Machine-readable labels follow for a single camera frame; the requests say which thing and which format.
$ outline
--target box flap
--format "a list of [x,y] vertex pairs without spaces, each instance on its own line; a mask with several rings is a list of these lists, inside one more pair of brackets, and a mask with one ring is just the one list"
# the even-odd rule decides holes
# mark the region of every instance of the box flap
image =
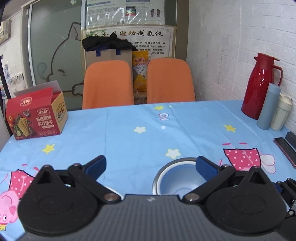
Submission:
[[27,93],[30,93],[33,91],[38,91],[38,90],[42,90],[42,89],[46,89],[46,88],[52,88],[53,93],[61,93],[62,92],[61,87],[59,86],[59,83],[57,82],[57,80],[55,80],[55,81],[50,81],[50,82],[40,84],[37,86],[33,86],[33,87],[30,87],[25,90],[15,92],[14,95],[20,96],[20,95],[24,95],[24,94],[27,94]]
[[23,110],[49,106],[52,103],[52,88],[27,93],[7,101],[6,115],[13,115]]

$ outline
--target tablecloth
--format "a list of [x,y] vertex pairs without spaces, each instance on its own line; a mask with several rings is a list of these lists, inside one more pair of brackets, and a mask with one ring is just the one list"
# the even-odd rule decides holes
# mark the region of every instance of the tablecloth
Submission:
[[[273,143],[288,130],[258,128],[241,105],[184,102],[71,111],[61,135],[21,141],[11,137],[0,153],[1,235],[11,241],[23,234],[14,207],[45,164],[67,169],[104,155],[107,169],[97,181],[122,195],[152,194],[160,168],[183,157],[204,156],[237,170],[261,166],[273,182],[295,179],[296,170]],[[15,195],[1,203],[7,191]]]

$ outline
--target orange chair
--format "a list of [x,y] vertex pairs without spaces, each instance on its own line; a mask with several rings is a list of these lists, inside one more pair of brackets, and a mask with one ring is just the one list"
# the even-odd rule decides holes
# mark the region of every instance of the orange chair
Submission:
[[134,105],[129,64],[122,60],[91,64],[85,73],[82,109]]
[[195,101],[191,71],[181,59],[158,58],[147,68],[147,103]]

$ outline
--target white star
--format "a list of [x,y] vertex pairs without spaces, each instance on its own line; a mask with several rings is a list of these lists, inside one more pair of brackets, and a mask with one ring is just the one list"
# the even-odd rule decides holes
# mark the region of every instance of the white star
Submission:
[[145,132],[146,131],[145,128],[146,127],[139,127],[139,126],[137,126],[136,129],[134,129],[134,132],[138,132],[139,134],[141,134],[142,132]]
[[181,156],[181,153],[179,152],[179,149],[175,149],[175,150],[168,149],[168,152],[166,153],[165,156],[168,156],[175,160],[178,156]]

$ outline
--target red thermos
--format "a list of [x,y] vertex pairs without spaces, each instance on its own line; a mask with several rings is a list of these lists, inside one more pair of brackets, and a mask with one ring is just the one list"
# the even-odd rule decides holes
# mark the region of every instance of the red thermos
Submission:
[[242,112],[247,116],[258,120],[269,83],[274,83],[273,68],[281,71],[281,78],[278,86],[283,79],[283,70],[281,67],[274,65],[276,59],[269,55],[258,53],[258,57],[254,57],[257,61],[249,78],[246,94],[242,104]]

